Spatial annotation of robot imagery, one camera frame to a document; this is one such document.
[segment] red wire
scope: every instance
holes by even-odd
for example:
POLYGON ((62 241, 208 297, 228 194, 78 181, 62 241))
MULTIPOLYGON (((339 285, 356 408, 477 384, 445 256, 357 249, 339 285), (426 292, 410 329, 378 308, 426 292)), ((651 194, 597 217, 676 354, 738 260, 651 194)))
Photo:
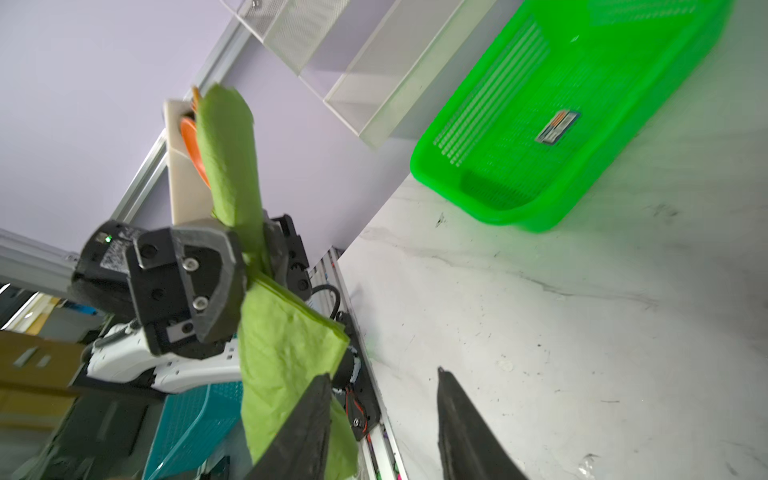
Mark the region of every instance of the red wire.
MULTIPOLYGON (((349 386, 344 387, 344 390, 346 391, 346 395, 344 396, 344 413, 346 413, 347 417, 349 417, 349 386)), ((354 399, 353 401, 357 409, 360 411, 360 413, 362 413, 362 418, 366 421, 366 426, 362 429, 362 433, 365 435, 368 432, 368 417, 366 416, 366 411, 362 409, 360 404, 357 402, 357 399, 354 399)))

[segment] teal plastic basket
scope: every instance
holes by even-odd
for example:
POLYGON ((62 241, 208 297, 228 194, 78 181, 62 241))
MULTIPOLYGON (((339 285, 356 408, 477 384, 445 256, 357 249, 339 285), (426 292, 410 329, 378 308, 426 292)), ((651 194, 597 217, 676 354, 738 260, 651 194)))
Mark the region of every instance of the teal plastic basket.
POLYGON ((198 468, 240 420, 243 383, 219 383, 168 396, 144 480, 198 468))

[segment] screw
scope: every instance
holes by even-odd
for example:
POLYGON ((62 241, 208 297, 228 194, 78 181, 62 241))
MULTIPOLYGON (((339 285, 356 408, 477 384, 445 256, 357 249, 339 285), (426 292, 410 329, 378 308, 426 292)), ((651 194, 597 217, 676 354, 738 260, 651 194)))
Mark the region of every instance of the screw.
POLYGON ((154 256, 157 255, 157 248, 151 243, 146 243, 139 247, 139 255, 141 255, 141 258, 154 258, 154 256))
POLYGON ((262 2, 263 0, 251 0, 250 8, 248 8, 248 12, 245 14, 245 16, 249 17, 251 15, 255 15, 257 13, 257 10, 261 9, 262 2))
POLYGON ((197 258, 189 257, 181 262, 181 266, 183 266, 187 272, 194 272, 200 268, 200 262, 197 261, 197 258))
POLYGON ((192 306, 198 312, 205 310, 208 307, 208 299, 204 296, 195 297, 195 299, 192 300, 192 306))

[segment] orange object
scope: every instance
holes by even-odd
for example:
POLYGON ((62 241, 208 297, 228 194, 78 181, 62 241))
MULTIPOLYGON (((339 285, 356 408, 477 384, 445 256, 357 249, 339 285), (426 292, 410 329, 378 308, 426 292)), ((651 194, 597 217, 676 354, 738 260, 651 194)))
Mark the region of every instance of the orange object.
POLYGON ((200 103, 200 89, 192 85, 192 111, 197 111, 197 104, 200 103))
POLYGON ((205 165, 203 165, 203 158, 200 156, 200 148, 197 146, 197 125, 191 118, 182 117, 179 129, 181 130, 181 137, 184 139, 184 145, 187 146, 187 152, 192 160, 192 165, 194 165, 200 178, 210 188, 208 175, 205 173, 205 165))

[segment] bolt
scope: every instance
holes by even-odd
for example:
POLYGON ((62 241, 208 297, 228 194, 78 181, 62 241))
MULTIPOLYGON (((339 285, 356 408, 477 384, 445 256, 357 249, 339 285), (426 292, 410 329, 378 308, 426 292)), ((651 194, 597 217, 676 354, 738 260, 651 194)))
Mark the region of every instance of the bolt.
POLYGON ((200 268, 200 262, 197 261, 197 258, 189 257, 185 258, 184 261, 181 262, 181 266, 183 266, 187 272, 194 272, 200 268))
POLYGON ((208 308, 208 299, 204 296, 195 297, 195 299, 192 300, 192 306, 198 312, 205 310, 208 308))
POLYGON ((139 247, 139 255, 141 255, 141 258, 153 258, 155 255, 157 255, 157 248, 151 243, 146 243, 139 247))

